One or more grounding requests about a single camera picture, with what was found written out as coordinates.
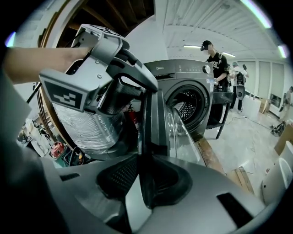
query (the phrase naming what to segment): white chair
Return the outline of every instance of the white chair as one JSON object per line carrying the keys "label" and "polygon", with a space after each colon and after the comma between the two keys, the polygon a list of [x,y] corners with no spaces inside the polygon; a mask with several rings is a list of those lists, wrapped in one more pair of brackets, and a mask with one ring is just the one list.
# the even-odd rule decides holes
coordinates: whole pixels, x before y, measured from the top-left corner
{"label": "white chair", "polygon": [[293,171],[293,145],[289,141],[286,141],[280,158],[285,159],[285,161],[289,164],[291,171]]}
{"label": "white chair", "polygon": [[284,158],[278,158],[273,168],[261,184],[262,195],[266,205],[279,200],[292,180],[292,170]]}

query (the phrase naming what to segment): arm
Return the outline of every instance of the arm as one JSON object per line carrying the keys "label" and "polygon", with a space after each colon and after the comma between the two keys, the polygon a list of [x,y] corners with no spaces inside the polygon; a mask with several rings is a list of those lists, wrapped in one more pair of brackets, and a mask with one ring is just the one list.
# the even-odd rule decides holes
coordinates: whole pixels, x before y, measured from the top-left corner
{"label": "arm", "polygon": [[227,76],[227,73],[229,72],[227,59],[224,55],[222,55],[222,59],[221,59],[221,69],[223,70],[223,73],[219,77],[216,78],[217,82],[223,80]]}
{"label": "arm", "polygon": [[14,84],[38,82],[44,68],[65,72],[90,48],[10,48],[3,69]]}
{"label": "arm", "polygon": [[218,78],[216,78],[216,81],[219,82],[219,81],[223,80],[226,76],[227,76],[227,73],[224,72]]}

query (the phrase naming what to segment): fluorescent light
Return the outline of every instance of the fluorescent light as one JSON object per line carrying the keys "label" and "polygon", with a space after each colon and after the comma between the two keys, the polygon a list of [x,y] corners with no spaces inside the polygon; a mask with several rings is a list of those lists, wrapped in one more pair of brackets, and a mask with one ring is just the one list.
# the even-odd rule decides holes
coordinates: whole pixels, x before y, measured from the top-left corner
{"label": "fluorescent light", "polygon": [[278,49],[279,49],[279,51],[281,53],[282,58],[284,58],[284,59],[287,58],[285,50],[284,50],[284,47],[283,46],[278,46]]}
{"label": "fluorescent light", "polygon": [[258,18],[258,20],[262,23],[265,28],[271,27],[271,22],[262,12],[262,10],[254,4],[252,0],[240,0],[244,5],[246,5],[252,13]]}
{"label": "fluorescent light", "polygon": [[233,57],[233,58],[236,57],[236,56],[234,56],[234,55],[232,55],[232,54],[229,54],[229,53],[226,53],[226,52],[222,52],[222,53],[225,54],[225,55],[231,56],[231,57]]}
{"label": "fluorescent light", "polygon": [[201,48],[201,46],[186,46],[186,45],[184,45],[183,47],[186,47],[186,48],[197,48],[197,49],[200,49]]}
{"label": "fluorescent light", "polygon": [[15,32],[13,32],[12,34],[9,35],[8,39],[5,42],[5,45],[7,47],[12,47],[13,43],[14,43],[14,38],[15,38]]}

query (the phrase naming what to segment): plastic wrap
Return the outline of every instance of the plastic wrap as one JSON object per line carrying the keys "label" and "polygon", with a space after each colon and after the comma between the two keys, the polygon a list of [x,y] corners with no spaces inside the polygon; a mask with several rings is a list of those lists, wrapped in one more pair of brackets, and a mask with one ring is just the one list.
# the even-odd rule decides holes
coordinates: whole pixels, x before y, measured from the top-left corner
{"label": "plastic wrap", "polygon": [[124,113],[114,117],[81,113],[53,104],[65,130],[85,153],[103,154],[115,145],[125,125]]}

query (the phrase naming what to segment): man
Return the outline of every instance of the man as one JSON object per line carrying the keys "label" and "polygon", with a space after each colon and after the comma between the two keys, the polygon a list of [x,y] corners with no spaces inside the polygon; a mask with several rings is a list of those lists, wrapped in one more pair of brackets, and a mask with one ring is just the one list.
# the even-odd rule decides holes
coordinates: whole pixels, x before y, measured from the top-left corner
{"label": "man", "polygon": [[289,108],[292,105],[291,104],[291,93],[292,92],[293,92],[293,86],[290,87],[290,89],[288,90],[288,92],[284,96],[284,100],[283,100],[284,108],[283,108],[283,111],[281,112],[281,115],[280,115],[281,122],[288,120]]}
{"label": "man", "polygon": [[[201,51],[203,51],[206,55],[209,55],[209,58],[206,60],[206,62],[212,64],[214,78],[216,79],[215,84],[218,84],[219,87],[222,88],[222,91],[226,92],[228,88],[227,74],[229,73],[226,57],[218,53],[210,41],[204,41],[202,43]],[[222,104],[212,105],[209,117],[210,124],[215,122],[219,123],[222,117],[222,112]]]}
{"label": "man", "polygon": [[[234,79],[234,82],[233,82],[233,102],[231,104],[231,107],[230,107],[230,111],[232,111],[234,105],[235,105],[235,102],[236,102],[236,98],[237,98],[237,94],[236,94],[236,77],[239,73],[241,73],[244,77],[249,77],[249,74],[248,72],[246,71],[246,66],[243,65],[243,68],[240,68],[238,66],[238,63],[236,62],[233,62],[232,63],[232,66],[233,66],[233,69],[231,70],[230,74],[231,74],[231,79]],[[242,100],[238,100],[238,113],[241,113],[241,108],[242,108]]]}
{"label": "man", "polygon": [[210,41],[204,41],[202,43],[201,51],[203,51],[206,55],[209,55],[206,62],[212,64],[216,82],[222,87],[223,91],[227,91],[228,82],[226,77],[229,72],[229,68],[226,57],[218,53]]}

